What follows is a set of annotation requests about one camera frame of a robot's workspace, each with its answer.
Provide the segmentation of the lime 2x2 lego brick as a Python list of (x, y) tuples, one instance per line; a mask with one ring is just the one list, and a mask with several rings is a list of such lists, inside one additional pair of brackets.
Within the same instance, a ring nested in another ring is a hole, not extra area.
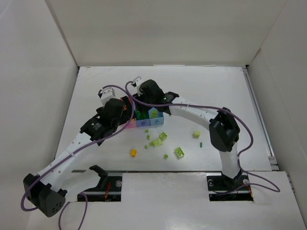
[(183, 152), (183, 150), (181, 149), (181, 147), (178, 147), (175, 149), (175, 153), (177, 155), (178, 158), (182, 158), (185, 156), (185, 153)]

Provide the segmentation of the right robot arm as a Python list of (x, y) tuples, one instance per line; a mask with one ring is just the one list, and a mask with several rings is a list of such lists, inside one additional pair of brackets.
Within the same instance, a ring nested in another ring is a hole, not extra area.
[(133, 80), (137, 93), (134, 97), (141, 105), (148, 104), (159, 112), (174, 115), (192, 121), (209, 131), (212, 146), (219, 151), (222, 163), (222, 175), (234, 179), (240, 174), (237, 163), (237, 142), (239, 126), (227, 108), (209, 111), (206, 108), (193, 107), (191, 103), (174, 92), (166, 92), (154, 80)]

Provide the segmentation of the dark green lego plate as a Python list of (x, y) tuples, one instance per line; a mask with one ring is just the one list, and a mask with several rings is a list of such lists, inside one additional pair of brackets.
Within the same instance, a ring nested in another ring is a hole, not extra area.
[(148, 112), (136, 110), (135, 113), (137, 120), (145, 120), (149, 118)]

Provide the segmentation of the light green square lego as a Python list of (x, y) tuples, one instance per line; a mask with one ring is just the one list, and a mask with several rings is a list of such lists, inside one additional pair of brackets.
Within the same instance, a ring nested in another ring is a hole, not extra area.
[(153, 109), (152, 112), (151, 112), (151, 117), (150, 117), (150, 118), (151, 118), (151, 119), (157, 118), (157, 117), (158, 117), (158, 113), (159, 113), (158, 110)]

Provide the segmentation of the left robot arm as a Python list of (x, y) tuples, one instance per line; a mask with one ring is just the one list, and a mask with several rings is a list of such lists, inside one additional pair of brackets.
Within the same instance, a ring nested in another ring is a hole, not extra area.
[(109, 99), (104, 106), (97, 108), (96, 115), (81, 127), (61, 155), (36, 175), (30, 173), (23, 179), (23, 198), (49, 218), (81, 192), (105, 188), (108, 173), (97, 165), (75, 177), (68, 176), (84, 159), (85, 149), (93, 144), (100, 146), (105, 139), (114, 136), (118, 126), (130, 120), (131, 113), (132, 105), (127, 97)]

